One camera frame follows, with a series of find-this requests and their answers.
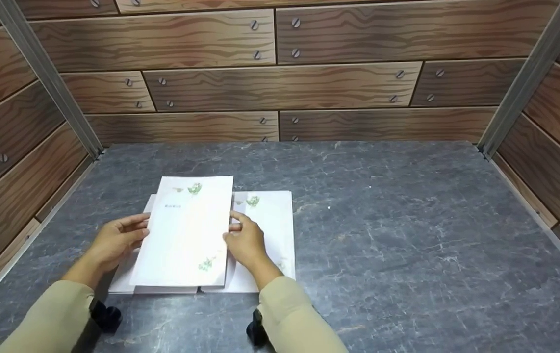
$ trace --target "beige sleeve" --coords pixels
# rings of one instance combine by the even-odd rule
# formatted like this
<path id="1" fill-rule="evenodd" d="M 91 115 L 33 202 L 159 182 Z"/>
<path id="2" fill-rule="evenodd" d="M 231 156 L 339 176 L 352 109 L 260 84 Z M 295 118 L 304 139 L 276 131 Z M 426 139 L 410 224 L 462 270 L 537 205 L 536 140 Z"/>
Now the beige sleeve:
<path id="1" fill-rule="evenodd" d="M 278 277 L 260 291 L 262 326 L 278 353 L 345 353 L 333 329 L 314 310 L 308 295 L 289 277 Z"/>
<path id="2" fill-rule="evenodd" d="M 93 296 L 93 290 L 83 284 L 52 284 L 0 346 L 0 353 L 71 352 L 90 319 Z"/>

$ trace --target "person's left hand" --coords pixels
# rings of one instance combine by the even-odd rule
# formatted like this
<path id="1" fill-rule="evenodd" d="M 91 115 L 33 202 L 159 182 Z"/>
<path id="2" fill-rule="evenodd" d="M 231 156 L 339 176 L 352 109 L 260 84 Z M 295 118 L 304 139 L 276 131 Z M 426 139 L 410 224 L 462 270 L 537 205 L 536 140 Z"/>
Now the person's left hand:
<path id="1" fill-rule="evenodd" d="M 132 250 L 140 248 L 150 214 L 137 214 L 110 221 L 101 227 L 84 257 L 103 272 L 114 270 Z"/>

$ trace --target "gray marble surface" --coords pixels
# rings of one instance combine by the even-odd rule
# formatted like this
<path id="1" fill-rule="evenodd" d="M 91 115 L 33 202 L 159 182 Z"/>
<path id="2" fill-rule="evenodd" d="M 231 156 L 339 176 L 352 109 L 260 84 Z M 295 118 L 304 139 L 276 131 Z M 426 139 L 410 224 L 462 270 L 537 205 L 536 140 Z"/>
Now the gray marble surface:
<path id="1" fill-rule="evenodd" d="M 560 352 L 560 252 L 468 143 L 110 148 L 0 284 L 0 343 L 162 175 L 291 190 L 298 282 L 352 352 Z M 256 295 L 110 296 L 96 352 L 251 352 Z"/>

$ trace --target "stationery paper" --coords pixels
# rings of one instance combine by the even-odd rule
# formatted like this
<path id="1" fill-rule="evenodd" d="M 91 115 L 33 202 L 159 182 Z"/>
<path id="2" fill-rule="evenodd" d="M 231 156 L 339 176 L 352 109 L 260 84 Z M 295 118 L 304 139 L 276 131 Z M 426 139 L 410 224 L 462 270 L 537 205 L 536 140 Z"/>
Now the stationery paper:
<path id="1" fill-rule="evenodd" d="M 156 194 L 152 194 L 150 199 L 147 200 L 147 205 L 143 213 L 151 212 L 156 200 Z M 114 273 L 114 278 L 108 289 L 110 294 L 195 294 L 197 293 L 197 286 L 194 287 L 152 287 L 152 286 L 134 286 L 130 284 L 132 279 L 132 269 L 136 264 L 140 249 L 132 251 L 130 256 L 121 261 L 117 271 Z"/>
<path id="2" fill-rule="evenodd" d="M 232 209 L 258 223 L 265 234 L 267 255 L 285 276 L 295 279 L 293 199 L 290 191 L 235 192 Z M 202 287 L 207 293 L 258 293 L 252 275 L 234 257 L 228 256 L 226 285 Z"/>
<path id="3" fill-rule="evenodd" d="M 130 284 L 224 286 L 233 176 L 164 176 Z"/>

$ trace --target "metal corner post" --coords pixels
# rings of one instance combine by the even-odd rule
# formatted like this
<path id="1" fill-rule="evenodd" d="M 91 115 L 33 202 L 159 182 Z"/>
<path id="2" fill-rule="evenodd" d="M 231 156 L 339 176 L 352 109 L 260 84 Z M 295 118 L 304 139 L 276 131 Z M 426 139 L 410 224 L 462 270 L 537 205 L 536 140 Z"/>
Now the metal corner post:
<path id="1" fill-rule="evenodd" d="M 559 55 L 560 4 L 478 141 L 478 149 L 488 158 L 496 153 Z"/>
<path id="2" fill-rule="evenodd" d="M 103 146 L 15 0 L 0 0 L 0 22 L 90 156 L 97 159 Z"/>

